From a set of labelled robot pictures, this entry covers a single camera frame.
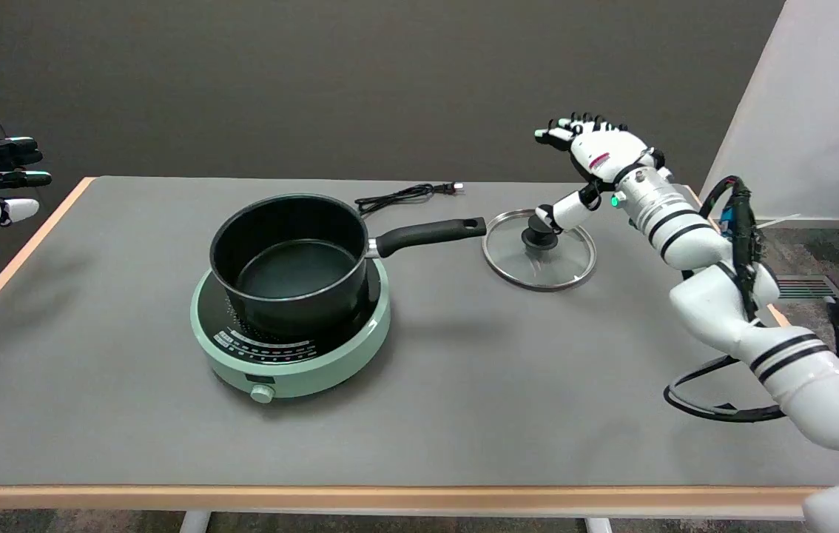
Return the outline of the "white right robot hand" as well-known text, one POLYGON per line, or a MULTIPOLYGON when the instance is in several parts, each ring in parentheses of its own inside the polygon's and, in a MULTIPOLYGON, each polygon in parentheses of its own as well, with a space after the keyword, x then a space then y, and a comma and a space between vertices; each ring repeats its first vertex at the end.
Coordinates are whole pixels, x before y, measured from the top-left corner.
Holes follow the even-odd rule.
POLYGON ((627 172, 640 167, 662 169, 663 152, 650 147, 623 124, 610 124, 600 115, 549 121, 544 129, 534 131, 535 141, 570 155, 572 165, 586 182, 579 191, 562 197, 554 204, 542 204, 535 215, 553 232, 574 229, 585 222, 600 206, 603 192, 615 192, 627 172))

